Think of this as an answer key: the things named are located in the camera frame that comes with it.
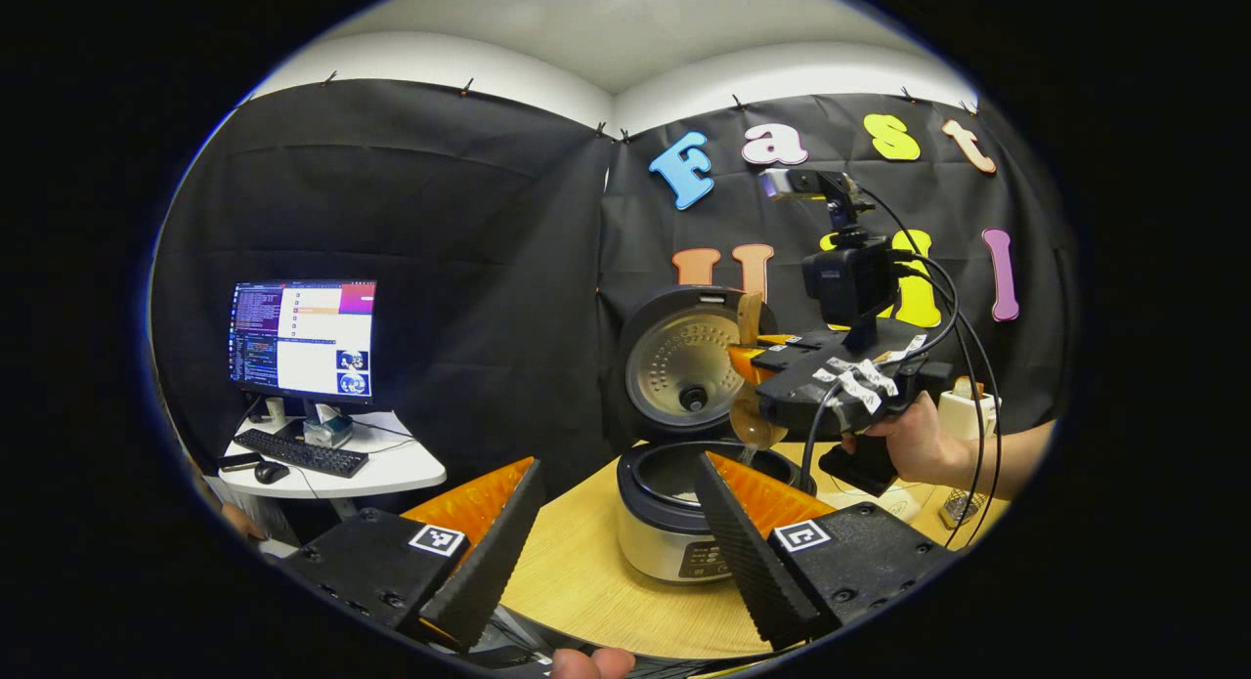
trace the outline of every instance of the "white desk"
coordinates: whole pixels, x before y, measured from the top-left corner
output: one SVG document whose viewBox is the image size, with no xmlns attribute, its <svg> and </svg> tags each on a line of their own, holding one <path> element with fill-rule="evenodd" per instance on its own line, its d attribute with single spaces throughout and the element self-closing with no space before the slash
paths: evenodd
<svg viewBox="0 0 1251 679">
<path fill-rule="evenodd" d="M 357 513 L 355 506 L 350 501 L 353 498 L 424 489 L 427 486 L 437 486 L 447 480 L 448 473 L 443 468 L 443 464 L 434 459 L 434 455 L 427 451 L 417 440 L 395 448 L 395 444 L 410 440 L 409 435 L 397 435 L 363 425 L 369 424 L 384 426 L 397 433 L 408 433 L 407 426 L 400 424 L 394 413 L 367 413 L 365 415 L 354 415 L 352 419 L 355 421 L 352 429 L 353 435 L 342 449 L 345 451 L 367 453 L 369 460 L 350 479 L 345 479 L 343 475 L 329 475 L 300 469 L 286 463 L 281 464 L 290 466 L 290 474 L 286 474 L 273 484 L 256 481 L 256 476 L 251 469 L 220 471 L 218 475 L 226 486 L 241 494 L 274 499 L 322 499 L 330 501 L 334 510 L 344 519 Z M 250 430 L 254 426 L 265 433 L 275 433 L 283 425 L 244 421 L 239 431 Z M 250 451 L 231 440 L 224 456 Z"/>
</svg>

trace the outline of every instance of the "white ceiling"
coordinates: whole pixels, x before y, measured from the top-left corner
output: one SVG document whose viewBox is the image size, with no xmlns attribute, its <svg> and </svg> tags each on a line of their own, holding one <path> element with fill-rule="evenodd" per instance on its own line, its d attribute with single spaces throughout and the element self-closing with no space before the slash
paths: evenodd
<svg viewBox="0 0 1251 679">
<path fill-rule="evenodd" d="M 434 33 L 545 60 L 620 93 L 709 56 L 778 43 L 863 43 L 933 60 L 841 0 L 388 0 L 319 38 Z"/>
</svg>

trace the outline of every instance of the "rice cooker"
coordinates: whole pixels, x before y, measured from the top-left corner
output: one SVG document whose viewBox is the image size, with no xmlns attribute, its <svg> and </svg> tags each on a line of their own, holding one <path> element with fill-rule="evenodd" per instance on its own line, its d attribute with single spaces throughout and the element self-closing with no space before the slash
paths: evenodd
<svg viewBox="0 0 1251 679">
<path fill-rule="evenodd" d="M 622 328 L 610 410 L 643 443 L 617 465 L 617 541 L 634 569 L 662 581 L 729 578 L 694 481 L 704 451 L 734 460 L 743 451 L 729 425 L 743 381 L 727 354 L 738 341 L 742 295 L 732 288 L 669 288 L 632 310 Z M 761 333 L 777 333 L 767 306 Z M 756 453 L 752 466 L 799 484 L 799 466 L 778 453 Z"/>
</svg>

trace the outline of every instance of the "monitor screen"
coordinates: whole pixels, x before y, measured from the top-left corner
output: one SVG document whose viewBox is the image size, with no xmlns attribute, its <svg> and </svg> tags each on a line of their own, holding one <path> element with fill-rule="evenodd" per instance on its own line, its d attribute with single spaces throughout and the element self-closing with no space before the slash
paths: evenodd
<svg viewBox="0 0 1251 679">
<path fill-rule="evenodd" d="M 317 403 L 373 403 L 374 281 L 236 284 L 230 379 Z"/>
</svg>

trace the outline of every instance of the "keyboard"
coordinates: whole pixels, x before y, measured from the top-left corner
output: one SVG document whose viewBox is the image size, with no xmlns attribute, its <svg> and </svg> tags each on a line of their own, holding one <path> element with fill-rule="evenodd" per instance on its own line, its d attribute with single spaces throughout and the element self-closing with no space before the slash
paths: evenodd
<svg viewBox="0 0 1251 679">
<path fill-rule="evenodd" d="M 239 443 L 239 446 L 283 464 L 322 474 L 343 475 L 344 479 L 350 479 L 369 459 L 367 453 L 319 448 L 317 444 L 305 444 L 256 429 L 234 435 L 234 441 Z"/>
</svg>

